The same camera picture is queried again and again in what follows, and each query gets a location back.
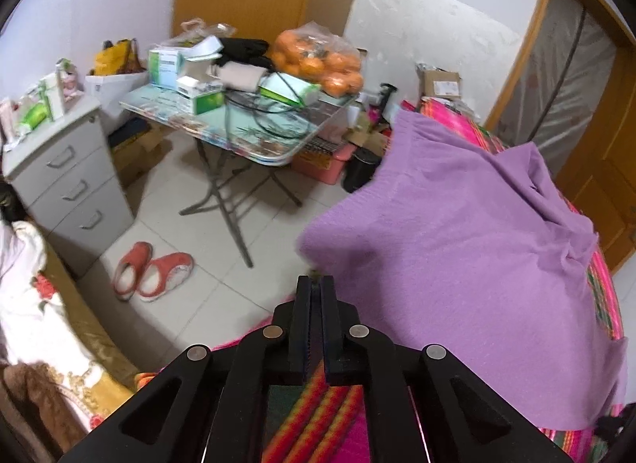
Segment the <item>black folded cloth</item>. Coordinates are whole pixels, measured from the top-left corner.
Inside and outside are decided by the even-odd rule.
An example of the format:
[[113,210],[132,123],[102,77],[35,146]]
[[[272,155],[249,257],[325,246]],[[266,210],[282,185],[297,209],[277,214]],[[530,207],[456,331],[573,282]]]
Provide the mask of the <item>black folded cloth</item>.
[[270,43],[257,39],[240,39],[239,37],[223,37],[220,40],[221,57],[215,60],[217,66],[224,66],[227,62],[260,66],[268,71],[274,70],[274,63],[268,57]]

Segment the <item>green white medicine box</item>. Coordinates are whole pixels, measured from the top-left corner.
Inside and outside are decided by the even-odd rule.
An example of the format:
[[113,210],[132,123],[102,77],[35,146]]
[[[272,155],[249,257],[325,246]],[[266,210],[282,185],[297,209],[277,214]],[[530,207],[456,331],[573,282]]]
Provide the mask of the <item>green white medicine box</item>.
[[224,87],[218,78],[201,81],[192,76],[177,79],[179,110],[189,115],[200,115],[219,109],[224,104]]

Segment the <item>folding side table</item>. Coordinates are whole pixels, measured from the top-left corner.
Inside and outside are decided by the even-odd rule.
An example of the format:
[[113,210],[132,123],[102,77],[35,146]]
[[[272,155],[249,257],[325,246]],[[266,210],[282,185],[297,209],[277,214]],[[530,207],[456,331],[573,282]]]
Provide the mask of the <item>folding side table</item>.
[[239,228],[236,206],[222,192],[254,165],[268,170],[254,188],[274,183],[296,206],[302,201],[294,195],[278,172],[290,165],[319,133],[336,121],[347,118],[355,97],[333,98],[321,92],[308,107],[292,107],[256,93],[230,91],[219,109],[189,115],[178,107],[174,90],[145,85],[126,93],[120,101],[129,112],[181,131],[195,143],[200,164],[207,177],[205,197],[179,211],[181,216],[218,209],[247,267],[253,266],[244,236]]

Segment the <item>pink plaid bed cover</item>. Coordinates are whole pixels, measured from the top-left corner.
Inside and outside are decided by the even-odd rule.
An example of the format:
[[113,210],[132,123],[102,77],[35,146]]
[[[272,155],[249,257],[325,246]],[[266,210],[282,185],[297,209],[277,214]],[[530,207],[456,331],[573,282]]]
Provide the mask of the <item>pink plaid bed cover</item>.
[[[465,139],[468,142],[483,148],[483,150],[488,151],[489,153],[497,154],[507,149],[507,148],[500,148],[499,150],[496,150],[496,151],[490,150],[484,145],[484,143],[481,140],[475,137],[474,128],[472,126],[467,126],[465,129],[458,132],[458,131],[455,131],[451,126],[441,123],[441,121],[437,121],[437,122],[447,128],[450,128],[452,131],[456,132],[459,136],[462,137],[462,139]],[[567,201],[563,196],[562,198],[565,200],[566,205],[569,206],[571,210],[573,210],[574,212],[580,213],[578,210],[574,209],[574,207],[571,206],[571,203]],[[593,276],[595,276],[595,274],[597,273],[598,267],[602,263],[603,263],[603,258],[601,257],[601,253],[599,253],[598,241],[597,241],[597,247],[593,253],[592,262],[589,264],[589,269],[588,269],[589,287],[591,288],[592,293],[593,293],[592,278]],[[320,274],[321,274],[321,278],[323,278],[324,276],[328,276],[327,274],[324,274],[322,272],[320,272]],[[341,302],[344,302],[344,300],[339,298],[337,293],[336,293],[336,297]],[[361,320],[358,309],[357,309],[357,312],[359,315],[360,322],[362,324],[365,324]],[[619,337],[619,336],[623,337],[617,332],[609,332],[608,329],[607,329],[607,332],[611,337]],[[324,371],[324,361],[322,361],[320,365],[318,366],[316,372],[314,373],[314,376],[312,376],[312,379],[310,379],[309,384],[307,384],[305,391],[295,403],[286,421],[280,425],[280,428],[278,429],[274,437],[270,440],[268,445],[265,447],[262,454],[263,460],[266,462],[312,462],[312,461],[325,462],[325,461],[329,461],[332,455],[335,454],[335,452],[339,450],[339,448],[341,448],[343,439],[349,433],[351,424],[353,424],[356,421],[357,417],[359,416],[365,416],[365,399],[363,398],[363,391],[361,387],[359,387],[359,385],[328,384],[328,381],[326,378],[326,372]],[[540,426],[537,426],[537,425],[535,425],[535,427],[539,428],[539,430],[543,434],[545,434],[545,428],[541,428]],[[589,431],[590,428],[591,427],[583,428],[583,430],[572,431],[572,432],[586,433]],[[565,452],[568,455],[568,457],[570,457],[570,452],[569,451],[565,451]]]

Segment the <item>purple knit sweater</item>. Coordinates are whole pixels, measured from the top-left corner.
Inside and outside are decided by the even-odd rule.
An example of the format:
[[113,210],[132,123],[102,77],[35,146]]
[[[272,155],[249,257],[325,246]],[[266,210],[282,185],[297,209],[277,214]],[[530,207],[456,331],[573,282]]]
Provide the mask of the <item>purple knit sweater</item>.
[[372,181],[297,248],[393,342],[445,346],[533,424],[589,428],[626,388],[624,337],[597,319],[592,222],[531,143],[493,154],[402,112]]

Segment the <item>cardboard box with label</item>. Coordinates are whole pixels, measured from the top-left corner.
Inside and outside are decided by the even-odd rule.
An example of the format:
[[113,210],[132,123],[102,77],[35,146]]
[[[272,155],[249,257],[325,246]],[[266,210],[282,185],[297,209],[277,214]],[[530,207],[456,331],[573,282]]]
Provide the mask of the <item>cardboard box with label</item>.
[[423,97],[458,100],[461,98],[461,77],[457,72],[422,70],[421,95]]

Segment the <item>yellow shopping bag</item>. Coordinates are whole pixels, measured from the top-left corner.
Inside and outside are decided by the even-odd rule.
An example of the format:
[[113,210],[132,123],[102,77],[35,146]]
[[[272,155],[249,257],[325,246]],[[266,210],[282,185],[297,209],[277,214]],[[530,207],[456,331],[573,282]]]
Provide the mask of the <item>yellow shopping bag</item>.
[[120,40],[116,44],[103,43],[103,50],[94,58],[92,74],[95,76],[112,76],[141,73],[144,66],[138,55],[136,39]]

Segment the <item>bag of oranges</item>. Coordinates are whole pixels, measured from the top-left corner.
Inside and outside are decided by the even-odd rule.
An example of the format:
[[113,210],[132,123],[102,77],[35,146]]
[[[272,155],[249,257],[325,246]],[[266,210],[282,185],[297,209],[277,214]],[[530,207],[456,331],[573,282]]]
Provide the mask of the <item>bag of oranges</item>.
[[280,33],[271,62],[278,71],[317,84],[333,98],[354,95],[365,82],[361,51],[313,21]]

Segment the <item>black kettle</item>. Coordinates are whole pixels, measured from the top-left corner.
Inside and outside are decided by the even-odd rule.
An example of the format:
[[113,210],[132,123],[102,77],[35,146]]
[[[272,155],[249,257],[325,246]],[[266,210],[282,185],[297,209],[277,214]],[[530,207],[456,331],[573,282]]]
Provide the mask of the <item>black kettle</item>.
[[380,166],[382,157],[374,154],[365,147],[358,147],[351,155],[344,168],[342,188],[347,193],[354,193],[372,180],[376,169]]

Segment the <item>red slipper right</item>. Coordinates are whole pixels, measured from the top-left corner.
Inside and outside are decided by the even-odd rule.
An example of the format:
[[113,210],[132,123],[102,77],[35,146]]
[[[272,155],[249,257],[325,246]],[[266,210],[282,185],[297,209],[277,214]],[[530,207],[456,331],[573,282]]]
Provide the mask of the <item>red slipper right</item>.
[[145,302],[161,298],[188,279],[194,265],[193,257],[183,252],[152,259],[142,273],[137,294]]

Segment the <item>plastic covered doorway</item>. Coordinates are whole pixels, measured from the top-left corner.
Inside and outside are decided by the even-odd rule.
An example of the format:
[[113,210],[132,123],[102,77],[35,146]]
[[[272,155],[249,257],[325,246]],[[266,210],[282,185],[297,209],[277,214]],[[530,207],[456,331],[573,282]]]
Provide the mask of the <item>plastic covered doorway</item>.
[[496,136],[509,146],[535,143],[555,177],[601,102],[616,53],[615,42],[578,0],[549,0]]

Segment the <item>red slipper left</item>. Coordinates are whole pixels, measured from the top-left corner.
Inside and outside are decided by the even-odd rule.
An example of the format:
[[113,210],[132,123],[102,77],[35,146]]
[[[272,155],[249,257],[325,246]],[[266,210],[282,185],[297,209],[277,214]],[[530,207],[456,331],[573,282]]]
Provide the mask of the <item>red slipper left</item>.
[[151,261],[152,254],[152,245],[145,241],[139,241],[120,259],[111,279],[111,286],[118,300],[127,302],[135,294],[142,273]]

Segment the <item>red slipper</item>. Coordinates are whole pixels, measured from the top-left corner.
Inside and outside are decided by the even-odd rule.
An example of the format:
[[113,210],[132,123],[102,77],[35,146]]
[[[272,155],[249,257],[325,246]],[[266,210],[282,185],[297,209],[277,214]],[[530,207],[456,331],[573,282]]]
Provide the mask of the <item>red slipper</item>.
[[161,298],[188,279],[194,265],[193,257],[183,252],[152,259],[142,273],[137,294],[145,302]]
[[135,294],[142,273],[151,261],[152,254],[152,245],[145,241],[139,241],[120,259],[111,279],[111,286],[118,300],[127,302]]

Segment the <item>wooden door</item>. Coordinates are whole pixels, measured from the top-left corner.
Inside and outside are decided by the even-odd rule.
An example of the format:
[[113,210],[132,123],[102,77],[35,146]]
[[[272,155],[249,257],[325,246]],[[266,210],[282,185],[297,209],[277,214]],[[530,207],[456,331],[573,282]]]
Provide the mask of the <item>wooden door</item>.
[[635,49],[617,51],[609,81],[580,142],[556,177],[593,222],[608,268],[635,252]]

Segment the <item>pink plastic basket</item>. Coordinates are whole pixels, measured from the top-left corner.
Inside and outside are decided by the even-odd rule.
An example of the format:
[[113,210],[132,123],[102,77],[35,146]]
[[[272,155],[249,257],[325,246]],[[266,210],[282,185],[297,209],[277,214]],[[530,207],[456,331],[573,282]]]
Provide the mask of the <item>pink plastic basket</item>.
[[333,153],[318,146],[308,146],[293,157],[291,168],[305,177],[327,185],[335,185],[355,151],[356,147],[350,143],[339,147]]

